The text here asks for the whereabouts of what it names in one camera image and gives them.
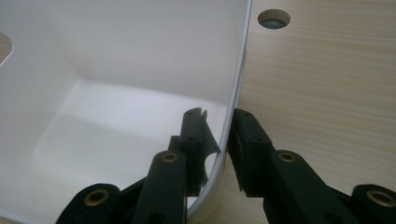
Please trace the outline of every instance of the wood grain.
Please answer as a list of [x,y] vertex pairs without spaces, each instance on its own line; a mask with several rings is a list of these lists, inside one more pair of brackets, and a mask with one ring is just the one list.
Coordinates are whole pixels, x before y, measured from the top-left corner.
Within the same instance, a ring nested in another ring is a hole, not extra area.
[[[290,24],[261,27],[271,8],[288,12]],[[395,21],[395,1],[253,1],[239,107],[277,149],[301,154],[347,194],[366,183],[396,191]],[[231,164],[204,223],[268,223],[262,200],[238,191]]]

